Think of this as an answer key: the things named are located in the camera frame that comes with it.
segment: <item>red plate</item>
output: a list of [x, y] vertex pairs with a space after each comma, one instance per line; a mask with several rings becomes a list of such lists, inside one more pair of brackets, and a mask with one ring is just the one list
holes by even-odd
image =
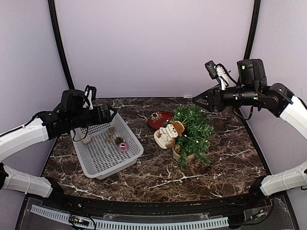
[[169, 112], [155, 112], [148, 118], [148, 124], [151, 128], [159, 129], [167, 120], [173, 119], [174, 115]]

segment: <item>brown marble surface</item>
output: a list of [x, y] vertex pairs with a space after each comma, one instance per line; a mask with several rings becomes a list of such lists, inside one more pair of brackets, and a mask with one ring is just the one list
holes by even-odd
[[215, 133], [207, 151], [208, 167], [194, 159], [179, 170], [171, 149], [160, 149], [147, 118], [156, 111], [172, 112], [191, 104], [183, 98], [99, 99], [118, 110], [144, 147], [137, 163], [106, 179], [87, 178], [70, 136], [62, 136], [47, 162], [44, 176], [57, 179], [66, 194], [135, 202], [175, 202], [210, 199], [248, 192], [265, 170], [241, 121], [231, 109], [209, 113]]

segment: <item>robotic arm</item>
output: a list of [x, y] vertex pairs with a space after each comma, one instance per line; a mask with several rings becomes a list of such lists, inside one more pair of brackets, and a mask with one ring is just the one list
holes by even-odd
[[66, 90], [61, 103], [53, 111], [37, 113], [26, 124], [0, 134], [0, 189], [12, 189], [42, 197], [62, 193], [52, 178], [36, 177], [16, 171], [2, 162], [31, 145], [52, 140], [79, 127], [109, 123], [116, 115], [110, 106], [93, 106], [96, 88], [87, 86], [85, 92]]
[[[227, 106], [240, 107], [249, 105], [268, 109], [276, 117], [295, 128], [307, 139], [307, 107], [295, 97], [287, 87], [280, 83], [267, 85], [263, 62], [260, 59], [248, 59], [237, 62], [239, 82], [234, 87], [225, 87], [219, 80], [217, 68], [213, 61], [205, 64], [212, 79], [219, 84], [193, 98], [193, 102], [214, 112], [224, 110]], [[259, 177], [249, 193], [256, 197], [270, 196], [274, 193], [307, 185], [307, 161], [303, 164], [276, 175]]]

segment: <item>white plastic basket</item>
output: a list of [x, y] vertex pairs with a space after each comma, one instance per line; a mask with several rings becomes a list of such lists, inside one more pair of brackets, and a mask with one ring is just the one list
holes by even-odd
[[[127, 152], [120, 152], [114, 141], [105, 142], [105, 138], [110, 135], [108, 130], [110, 127], [115, 127], [113, 139], [122, 137], [128, 144]], [[80, 139], [81, 134], [86, 133], [86, 129], [78, 128], [75, 129], [75, 132], [75, 139]], [[118, 113], [108, 124], [90, 126], [88, 135], [91, 137], [90, 143], [73, 141], [73, 145], [83, 172], [89, 178], [102, 180], [115, 174], [135, 164], [138, 157], [144, 152], [143, 146]]]

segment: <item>miniature christmas tree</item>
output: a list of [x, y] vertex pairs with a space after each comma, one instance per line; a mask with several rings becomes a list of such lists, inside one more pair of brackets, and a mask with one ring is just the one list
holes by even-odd
[[194, 154], [203, 165], [209, 165], [210, 160], [204, 152], [210, 146], [214, 128], [210, 126], [206, 113], [197, 106], [181, 106], [174, 110], [172, 121], [179, 121], [185, 127], [182, 136], [176, 138], [175, 143], [175, 150], [180, 154], [178, 167], [183, 169], [191, 154]]

